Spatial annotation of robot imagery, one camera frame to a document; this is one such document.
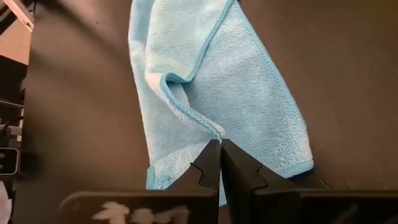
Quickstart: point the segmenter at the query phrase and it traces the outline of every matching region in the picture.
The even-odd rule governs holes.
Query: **dark gray surface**
[[[24,136],[43,166],[19,182],[16,224],[58,223],[58,204],[78,190],[143,189],[148,166],[127,51],[131,2],[44,3]],[[332,187],[398,189],[397,4],[241,1],[307,122],[316,173]]]

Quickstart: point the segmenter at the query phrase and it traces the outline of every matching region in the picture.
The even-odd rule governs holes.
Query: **towel fold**
[[[148,189],[166,189],[210,139],[283,177],[313,167],[300,111],[236,0],[133,0],[128,41]]]

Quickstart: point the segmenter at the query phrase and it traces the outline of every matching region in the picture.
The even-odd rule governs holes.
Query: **light blue microfiber towel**
[[[210,139],[283,177],[313,167],[300,111],[236,0],[133,0],[129,51],[148,189],[166,189]]]

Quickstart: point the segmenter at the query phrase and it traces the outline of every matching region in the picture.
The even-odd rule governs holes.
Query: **white logo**
[[[104,210],[93,215],[94,220],[109,220],[109,224],[126,224],[126,215],[130,214],[130,209],[117,202],[106,202],[102,205]],[[149,208],[135,209],[131,215],[129,223],[135,224],[187,224],[189,210],[186,206],[178,206],[164,212],[152,213]]]

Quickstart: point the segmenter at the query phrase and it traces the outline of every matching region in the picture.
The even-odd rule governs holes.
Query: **black table surface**
[[[14,223],[60,223],[79,190],[144,189],[148,155],[129,63],[131,0],[42,1],[25,92]],[[398,189],[398,2],[241,0],[336,189]]]

